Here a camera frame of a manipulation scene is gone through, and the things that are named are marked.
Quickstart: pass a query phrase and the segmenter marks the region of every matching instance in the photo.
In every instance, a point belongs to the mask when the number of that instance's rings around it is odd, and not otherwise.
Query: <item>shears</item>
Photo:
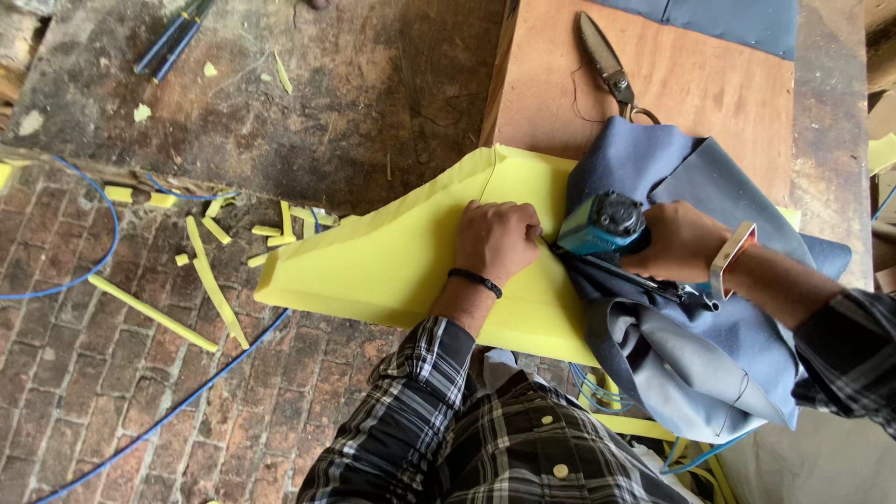
[[[619,115],[634,122],[633,117],[640,114],[650,119],[653,124],[660,124],[653,112],[635,104],[632,84],[628,81],[628,76],[625,75],[625,69],[619,61],[619,56],[616,55],[613,46],[610,45],[607,36],[600,30],[598,24],[585,12],[579,12],[579,28],[582,33],[582,41],[591,57],[594,58],[594,63],[598,66],[600,79],[613,94],[616,103],[619,104]]]

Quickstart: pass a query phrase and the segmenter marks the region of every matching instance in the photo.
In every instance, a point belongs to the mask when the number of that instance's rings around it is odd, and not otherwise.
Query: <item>silver wristband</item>
[[[756,223],[741,222],[731,238],[722,246],[722,250],[712,260],[710,265],[710,286],[712,287],[712,296],[718,301],[727,300],[731,297],[731,290],[725,289],[722,278],[725,270],[734,262],[735,257],[748,245],[756,241]]]

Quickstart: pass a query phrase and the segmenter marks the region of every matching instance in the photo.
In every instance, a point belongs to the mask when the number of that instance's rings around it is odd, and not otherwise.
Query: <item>teal staple gun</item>
[[[616,191],[592,196],[566,217],[551,250],[559,256],[573,255],[645,291],[681,302],[692,291],[689,287],[644,278],[619,267],[620,255],[636,254],[650,245],[650,229],[642,207],[640,202]]]

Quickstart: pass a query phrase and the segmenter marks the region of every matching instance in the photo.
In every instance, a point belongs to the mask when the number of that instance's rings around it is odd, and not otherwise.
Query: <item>person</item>
[[[684,202],[644,215],[651,245],[622,266],[706,282],[731,230]],[[470,202],[455,265],[503,287],[538,257],[539,233],[530,204]],[[809,377],[793,390],[800,404],[865,416],[896,438],[896,300],[847,290],[760,245],[737,256],[724,280],[794,330]],[[470,353],[495,301],[478,280],[448,278],[429,316],[372,373],[299,502],[685,502],[621,438],[524,371],[497,373],[503,383],[493,376],[487,394],[465,395]],[[492,363],[516,371],[514,361]]]

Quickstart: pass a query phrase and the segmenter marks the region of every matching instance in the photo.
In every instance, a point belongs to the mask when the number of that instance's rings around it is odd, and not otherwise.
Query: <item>hand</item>
[[[650,246],[621,256],[623,269],[659,280],[709,281],[710,265],[731,237],[730,229],[684,201],[653,205],[644,219]]]
[[[541,222],[531,204],[473,200],[463,209],[454,264],[503,288],[538,258],[535,238],[539,236]]]

